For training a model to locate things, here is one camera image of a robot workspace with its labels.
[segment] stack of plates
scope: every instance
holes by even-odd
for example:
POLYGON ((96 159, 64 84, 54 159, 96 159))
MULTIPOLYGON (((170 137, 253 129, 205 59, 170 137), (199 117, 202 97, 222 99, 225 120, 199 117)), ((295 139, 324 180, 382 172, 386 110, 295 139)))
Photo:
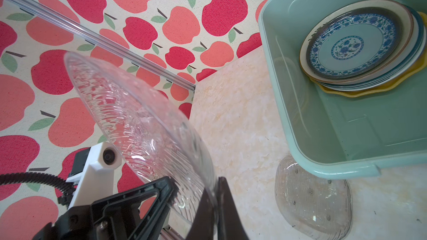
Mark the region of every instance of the stack of plates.
POLYGON ((384 91, 374 88, 407 78, 414 64, 425 67, 415 63, 426 43, 422 15, 392 0, 343 7, 308 34, 301 67, 325 92, 355 97, 384 91))

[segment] black cable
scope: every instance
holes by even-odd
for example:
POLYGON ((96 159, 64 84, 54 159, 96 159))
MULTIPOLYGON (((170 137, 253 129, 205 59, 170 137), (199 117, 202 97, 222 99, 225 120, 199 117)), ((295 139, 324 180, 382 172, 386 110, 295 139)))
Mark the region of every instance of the black cable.
POLYGON ((20 183, 47 184, 55 187, 63 194, 61 197, 58 197, 58 203, 65 206, 70 204, 73 192, 76 190, 72 183, 65 182, 64 179, 47 173, 27 172, 0 175, 0 185, 20 183))

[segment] yellow plate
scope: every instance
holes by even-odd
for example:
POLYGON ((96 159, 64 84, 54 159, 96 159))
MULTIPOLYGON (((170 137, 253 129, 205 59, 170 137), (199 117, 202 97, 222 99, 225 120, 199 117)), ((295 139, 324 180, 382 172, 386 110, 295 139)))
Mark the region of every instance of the yellow plate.
MULTIPOLYGON (((423 18, 424 26, 427 27, 427 15, 422 13, 422 12, 419 12, 419 14, 423 18)), ((411 67, 409 67, 405 72, 403 72, 398 77, 396 77, 393 80, 391 80, 387 83, 384 83, 380 86, 373 87, 373 88, 366 89, 366 90, 361 90, 361 91, 349 91, 349 92, 337 91, 337 90, 333 90, 333 89, 324 87, 323 85, 321 85, 317 81, 313 80, 312 78, 310 78, 310 80, 312 80, 312 82, 317 84, 320 87, 320 89, 322 89, 325 93, 340 94, 340 95, 343 95, 343 96, 348 97, 348 98, 358 98, 358 97, 368 95, 368 94, 376 94, 376 93, 380 93, 380 92, 390 91, 393 88, 397 87, 404 80, 408 79, 410 76, 412 76, 412 75, 416 74, 417 72, 421 71, 422 69, 424 69, 426 66, 427 66, 427 54, 425 51, 423 51, 423 53, 417 59, 417 61, 415 61, 411 67)))

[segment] clear glass plate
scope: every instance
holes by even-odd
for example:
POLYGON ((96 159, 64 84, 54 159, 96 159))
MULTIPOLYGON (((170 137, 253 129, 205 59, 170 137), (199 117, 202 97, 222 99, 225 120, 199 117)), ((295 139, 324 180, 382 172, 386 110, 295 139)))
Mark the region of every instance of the clear glass plate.
POLYGON ((327 180, 301 168, 291 155, 279 164, 275 196, 285 220, 316 240, 339 240, 351 228, 351 192, 346 180, 327 180))
POLYGON ((171 207, 189 222, 204 188, 217 205, 209 152, 176 106, 108 62, 68 52, 65 65, 93 119, 144 183, 172 177, 179 190, 171 207))

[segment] countertop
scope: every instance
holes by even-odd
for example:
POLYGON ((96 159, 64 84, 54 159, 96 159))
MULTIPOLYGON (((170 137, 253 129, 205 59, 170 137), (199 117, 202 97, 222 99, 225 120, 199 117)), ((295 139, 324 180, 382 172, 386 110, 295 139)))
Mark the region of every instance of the countertop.
MULTIPOLYGON (((275 174, 289 147, 262 46, 199 82, 190 122, 225 176, 251 240, 310 237, 281 215, 275 174)), ((353 225, 347 240, 427 239, 427 165, 349 180, 353 225)))

